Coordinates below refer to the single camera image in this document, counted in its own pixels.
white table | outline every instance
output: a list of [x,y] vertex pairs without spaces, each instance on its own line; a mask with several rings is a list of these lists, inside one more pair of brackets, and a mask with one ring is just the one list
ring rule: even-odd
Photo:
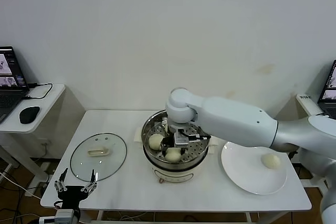
[[[79,124],[60,164],[44,193],[41,205],[53,207],[57,198],[54,181],[66,167],[75,148],[86,138],[98,133],[114,133],[124,139],[128,153],[124,164],[111,177],[98,182],[97,189],[80,203],[81,209],[127,211],[203,211],[260,212],[281,211],[263,223],[287,211],[309,210],[311,203],[285,153],[280,154],[288,173],[284,187],[272,195],[253,195],[236,186],[221,166],[220,141],[215,154],[205,158],[202,172],[192,180],[162,183],[154,175],[143,150],[135,143],[134,134],[154,111],[87,111]],[[66,185],[86,185],[68,171]]]
[[[42,97],[50,88],[47,86],[38,86],[29,91],[31,97]],[[63,84],[54,84],[53,88],[43,99],[30,99],[22,100],[17,107],[11,112],[11,114],[0,124],[0,157],[4,158],[9,164],[17,165],[10,156],[16,158],[23,166],[25,166],[29,171],[31,171],[35,177],[31,181],[29,187],[36,187],[39,182],[45,182],[48,179],[48,175],[44,172],[47,168],[46,165],[43,165],[40,168],[35,164],[29,157],[29,154],[24,148],[22,148],[9,133],[19,133],[27,134],[33,132],[47,115],[51,107],[55,104],[60,95],[64,92],[65,86]],[[20,112],[31,106],[39,106],[40,111],[37,114],[35,120],[29,124],[21,124],[19,115]]]

computer mouse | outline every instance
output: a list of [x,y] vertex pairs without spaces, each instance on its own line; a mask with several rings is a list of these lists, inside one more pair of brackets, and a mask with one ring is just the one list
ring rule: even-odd
[[20,123],[27,124],[33,122],[39,111],[40,107],[38,106],[25,108],[20,112]]

glass lid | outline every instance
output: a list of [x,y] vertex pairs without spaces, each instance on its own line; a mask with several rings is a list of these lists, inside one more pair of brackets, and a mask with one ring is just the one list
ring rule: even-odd
[[72,173],[90,181],[92,170],[100,181],[113,175],[124,163],[127,148],[124,140],[112,133],[93,135],[75,149],[70,160]]

wooden floor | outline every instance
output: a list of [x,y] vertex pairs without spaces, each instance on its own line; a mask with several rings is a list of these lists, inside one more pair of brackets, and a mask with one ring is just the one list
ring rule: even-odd
[[[4,162],[0,162],[0,170],[3,171],[5,167]],[[48,173],[52,174],[53,170],[56,169],[57,163],[52,163],[48,169]],[[24,167],[19,167],[18,169],[12,169],[10,175],[17,180],[18,184],[24,187],[28,187],[28,183],[33,178],[33,175]],[[300,171],[300,178],[310,178],[310,173],[304,168]],[[12,183],[4,180],[0,184],[0,224],[13,223],[13,220],[2,221],[7,218],[12,218],[14,216],[14,212],[9,211],[8,209],[15,210],[17,208],[19,192],[16,191],[17,187]],[[40,190],[42,188],[38,188],[37,196],[41,196]],[[321,195],[318,189],[316,188],[308,188],[306,192],[310,198],[312,203],[312,209],[310,211],[305,212],[293,212],[288,213],[277,221],[274,224],[320,224],[322,223],[319,206],[321,201]],[[23,196],[20,204],[19,211],[22,215],[34,213],[39,216],[53,216],[55,215],[54,209],[47,209],[39,204],[39,200],[34,197],[25,197]],[[96,219],[98,212],[97,211],[89,211],[88,215],[92,219]],[[137,216],[142,214],[142,212],[117,212],[117,211],[109,211],[105,212],[103,216],[103,220],[119,220],[121,216]],[[258,220],[258,213],[251,214],[252,221]],[[29,221],[36,219],[35,216],[24,216],[22,220],[24,224]],[[135,217],[132,219],[126,219],[126,221],[153,221],[154,213],[147,212],[140,217]],[[204,212],[156,212],[155,213],[155,221],[187,221],[187,222],[245,222],[246,217],[244,213],[204,213]],[[20,223],[19,219],[16,219],[14,223]]]

robotic hand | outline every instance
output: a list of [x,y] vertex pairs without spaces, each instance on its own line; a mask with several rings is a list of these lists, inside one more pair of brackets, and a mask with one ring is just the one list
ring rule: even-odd
[[80,219],[79,203],[89,197],[96,189],[97,182],[92,170],[90,183],[84,186],[66,186],[64,179],[67,175],[68,168],[60,175],[59,180],[55,181],[55,189],[60,201],[54,203],[59,208],[55,216],[40,217],[36,222],[30,223],[54,223],[54,224],[77,224]]
[[[258,107],[220,97],[202,98],[183,88],[171,92],[166,111],[176,147],[188,145],[184,133],[186,123],[246,147],[263,146],[278,152],[292,152],[301,147],[302,164],[336,184],[336,120],[314,115],[278,122]],[[322,200],[321,212],[324,223],[334,223],[336,189],[333,187]]]

